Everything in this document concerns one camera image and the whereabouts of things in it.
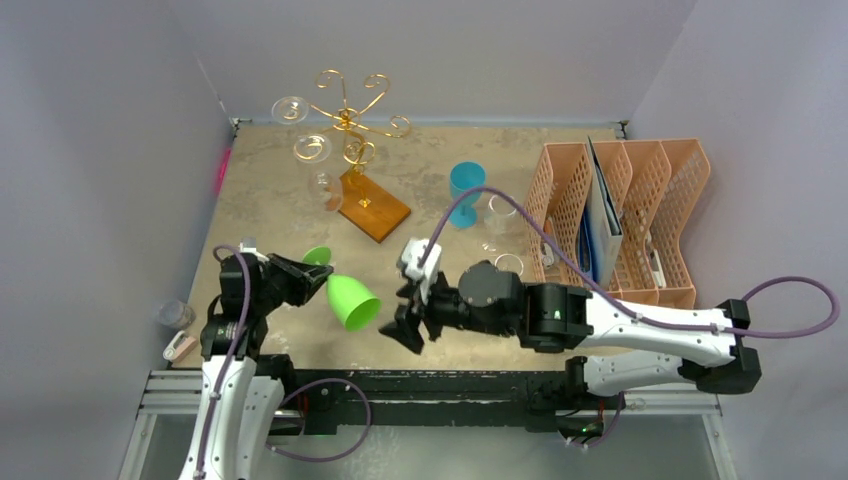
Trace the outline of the pink white small device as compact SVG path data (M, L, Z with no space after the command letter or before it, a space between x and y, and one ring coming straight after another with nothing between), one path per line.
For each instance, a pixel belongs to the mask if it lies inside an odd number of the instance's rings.
M199 345L199 340L189 335L185 330L179 330L168 342L162 351L164 360L175 363L180 362Z

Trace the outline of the small clear jar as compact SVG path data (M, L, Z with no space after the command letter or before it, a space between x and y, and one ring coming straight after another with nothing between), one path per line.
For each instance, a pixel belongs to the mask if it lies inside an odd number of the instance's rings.
M190 305L179 300L173 300L159 308L156 319L165 327L185 330L195 321L196 313Z

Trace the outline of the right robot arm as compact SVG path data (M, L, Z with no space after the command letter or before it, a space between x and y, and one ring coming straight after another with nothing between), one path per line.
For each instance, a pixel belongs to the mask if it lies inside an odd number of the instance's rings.
M457 286L443 273L410 279L397 292L403 302L380 333L415 354L426 328L436 340L443 328L515 337L542 354L593 347L620 347L611 358L570 362L561 381L564 399L584 407L597 397L667 383L690 383L721 395L751 392L762 377L758 352L731 328L750 323L747 306L729 300L707 310L681 310L612 301L585 288L524 283L517 273L481 261Z

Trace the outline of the clear wine glass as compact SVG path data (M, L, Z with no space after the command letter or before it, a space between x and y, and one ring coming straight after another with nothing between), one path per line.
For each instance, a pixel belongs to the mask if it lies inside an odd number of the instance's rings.
M492 195L489 198L484 216L486 229L486 238L482 243L484 251L495 253L502 250L512 233L516 217L517 210L509 200L499 195Z
M304 121L310 111L311 105L304 98L286 96L272 105L271 117L279 124L294 125Z
M503 253L496 257L494 266L500 271L508 271L521 276L524 273L524 262L522 259L511 253Z
M341 181L331 172L331 164L328 162L332 150L329 138L317 133L299 136L293 146L293 154L305 177L309 198L324 212L337 212L343 204Z

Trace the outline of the green plastic goblet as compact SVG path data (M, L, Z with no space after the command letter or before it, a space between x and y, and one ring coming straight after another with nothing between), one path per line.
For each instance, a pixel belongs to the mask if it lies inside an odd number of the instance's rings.
M326 246L313 247L303 256L303 263L327 271L319 275L310 295L326 287L327 303L342 326L350 332L362 330L378 316L382 302L361 281L335 273L331 259L331 250Z

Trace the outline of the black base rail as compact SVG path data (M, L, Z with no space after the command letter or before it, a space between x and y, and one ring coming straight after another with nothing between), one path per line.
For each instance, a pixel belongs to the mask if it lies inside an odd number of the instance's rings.
M565 394L562 372L294 370L285 392L306 390L277 410L302 420L309 435L362 425L371 408L377 426L522 427L529 432L600 433L617 409L631 415L702 416L720 411L716 396L689 386L649 387L624 401Z

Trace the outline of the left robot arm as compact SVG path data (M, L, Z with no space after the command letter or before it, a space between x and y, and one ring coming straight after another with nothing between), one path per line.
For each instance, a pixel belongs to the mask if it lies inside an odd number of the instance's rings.
M268 315L306 304L334 269L326 248L293 261L232 248L201 331L201 400L182 479L253 479L274 412L297 399L286 355L263 355Z

